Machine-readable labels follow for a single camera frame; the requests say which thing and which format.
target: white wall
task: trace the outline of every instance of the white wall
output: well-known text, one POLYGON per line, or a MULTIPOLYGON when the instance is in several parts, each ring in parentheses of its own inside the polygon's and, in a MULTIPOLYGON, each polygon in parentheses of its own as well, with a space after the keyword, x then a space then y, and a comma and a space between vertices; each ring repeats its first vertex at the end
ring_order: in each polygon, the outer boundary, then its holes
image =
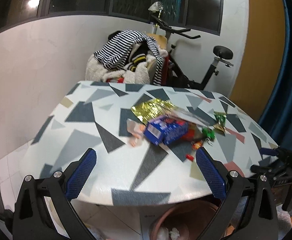
MULTIPOLYGON (((201 82, 222 45, 234 52, 228 69, 219 65, 206 90, 229 95, 241 64, 248 25, 248 0, 224 0, 220 36, 192 30, 191 41, 176 34, 175 59, 184 73, 201 82)), ((123 29, 151 32, 146 23, 106 16, 41 19, 0 33, 0 158, 32 139, 53 108, 83 80, 89 56, 107 36, 123 29)))
POLYGON ((31 140, 54 107, 85 79, 109 34, 146 23, 105 16, 41 19, 0 33, 0 158, 31 140))
MULTIPOLYGON (((192 30, 186 34, 190 36, 200 34, 201 38, 190 40, 172 34, 169 42, 177 45, 174 58, 190 80, 201 82, 214 59, 214 46, 225 46, 234 53, 233 59, 230 60, 234 67, 227 68, 223 63, 219 63, 218 76, 212 76, 205 90, 219 92, 225 96, 230 95, 244 54, 248 10, 249 0, 224 0, 220 36, 192 30)), ((165 35, 165 32, 160 30, 158 34, 165 35)))

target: red candy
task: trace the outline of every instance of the red candy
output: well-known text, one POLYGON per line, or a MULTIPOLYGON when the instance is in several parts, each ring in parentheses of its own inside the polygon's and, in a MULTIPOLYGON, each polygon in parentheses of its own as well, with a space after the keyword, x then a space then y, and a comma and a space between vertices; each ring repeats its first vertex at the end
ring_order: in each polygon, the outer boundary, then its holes
POLYGON ((191 162, 194 161, 194 157, 189 154, 186 154, 186 159, 189 159, 191 162))

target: blue snack box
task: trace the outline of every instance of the blue snack box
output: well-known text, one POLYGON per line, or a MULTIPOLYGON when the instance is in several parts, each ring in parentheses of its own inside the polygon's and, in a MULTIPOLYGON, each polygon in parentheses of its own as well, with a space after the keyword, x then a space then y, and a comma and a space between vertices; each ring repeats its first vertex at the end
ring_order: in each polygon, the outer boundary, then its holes
POLYGON ((185 120, 161 115, 148 122, 144 135, 155 145, 161 142, 168 145, 187 132, 188 123, 185 120))

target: pile of clothes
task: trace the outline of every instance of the pile of clothes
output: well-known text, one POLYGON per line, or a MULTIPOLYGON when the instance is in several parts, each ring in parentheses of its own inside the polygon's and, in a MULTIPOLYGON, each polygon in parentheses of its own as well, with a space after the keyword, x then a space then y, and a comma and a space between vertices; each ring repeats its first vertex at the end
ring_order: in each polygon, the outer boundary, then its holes
POLYGON ((117 31, 89 58, 85 80, 160 86, 167 56, 153 37, 138 31, 117 31))

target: metal screw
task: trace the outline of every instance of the metal screw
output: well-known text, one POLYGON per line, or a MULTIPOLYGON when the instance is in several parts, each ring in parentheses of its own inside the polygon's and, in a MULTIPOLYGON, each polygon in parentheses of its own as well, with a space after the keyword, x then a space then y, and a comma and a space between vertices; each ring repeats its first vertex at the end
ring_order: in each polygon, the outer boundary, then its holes
POLYGON ((231 175, 233 178, 237 178, 237 177, 238 177, 238 172, 237 172, 237 171, 231 171, 231 172, 230 172, 230 175, 231 175))
POLYGON ((261 175, 259 178, 261 179, 261 181, 267 181, 267 177, 265 175, 261 175))
POLYGON ((27 175, 26 177, 25 177, 25 181, 30 181, 31 180, 31 176, 30 175, 27 175))
POLYGON ((61 172, 61 171, 56 171, 56 172, 54 173, 54 177, 55 177, 55 178, 59 178, 61 175, 62 175, 62 172, 61 172))

